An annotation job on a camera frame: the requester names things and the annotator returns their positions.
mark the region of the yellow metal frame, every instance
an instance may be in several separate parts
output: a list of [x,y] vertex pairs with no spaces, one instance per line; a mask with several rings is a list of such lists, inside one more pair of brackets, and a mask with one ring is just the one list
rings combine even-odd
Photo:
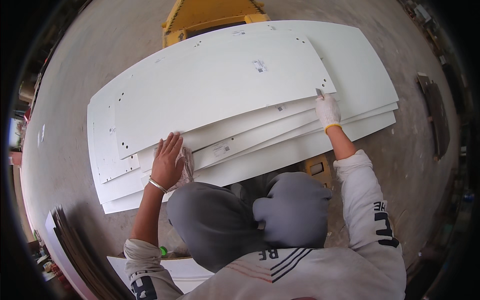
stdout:
[[[320,181],[324,187],[332,188],[332,176],[330,174],[330,166],[328,165],[325,154],[320,154],[303,161],[305,173]],[[312,167],[322,164],[323,168],[320,172],[312,175]]]
[[162,24],[163,48],[183,41],[196,31],[235,24],[270,21],[264,4],[255,0],[177,0]]

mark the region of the gloved hand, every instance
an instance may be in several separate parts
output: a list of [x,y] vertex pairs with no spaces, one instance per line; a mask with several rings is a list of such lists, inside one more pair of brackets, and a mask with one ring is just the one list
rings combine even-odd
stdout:
[[340,120],[342,120],[340,108],[331,94],[318,96],[315,111],[325,132],[328,127],[340,126]]

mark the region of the stack of white panels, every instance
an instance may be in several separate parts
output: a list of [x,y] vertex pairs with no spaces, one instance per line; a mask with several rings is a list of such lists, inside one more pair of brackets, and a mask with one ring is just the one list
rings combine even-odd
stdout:
[[393,84],[355,27],[245,24],[138,62],[88,106],[90,163],[105,213],[140,205],[154,148],[169,132],[181,132],[194,151],[195,180],[218,186],[331,150],[315,115],[316,88],[334,93],[351,140],[395,123]]

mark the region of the red object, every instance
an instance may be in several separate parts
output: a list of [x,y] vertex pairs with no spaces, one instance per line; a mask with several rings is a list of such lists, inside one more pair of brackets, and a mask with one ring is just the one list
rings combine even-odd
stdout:
[[24,119],[25,119],[25,122],[27,122],[27,124],[30,121],[30,112],[31,111],[32,111],[32,108],[28,108],[27,111],[24,114]]
[[8,154],[11,165],[21,165],[22,164],[22,152],[13,152],[10,151]]

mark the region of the printed label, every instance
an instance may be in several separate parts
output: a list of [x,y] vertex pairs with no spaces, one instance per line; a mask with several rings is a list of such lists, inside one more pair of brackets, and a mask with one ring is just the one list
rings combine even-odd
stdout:
[[257,71],[259,73],[263,73],[263,72],[268,71],[268,69],[265,66],[265,63],[263,62],[263,60],[254,60],[252,62],[253,62],[253,65],[255,66],[255,68],[257,69]]
[[283,111],[287,109],[287,106],[285,104],[280,104],[280,105],[276,105],[275,108],[278,109],[278,111]]
[[245,31],[243,31],[243,30],[232,32],[233,36],[241,36],[241,35],[244,35],[244,34],[245,34]]
[[230,151],[230,145],[226,140],[213,145],[213,155],[215,157],[222,156],[228,151]]

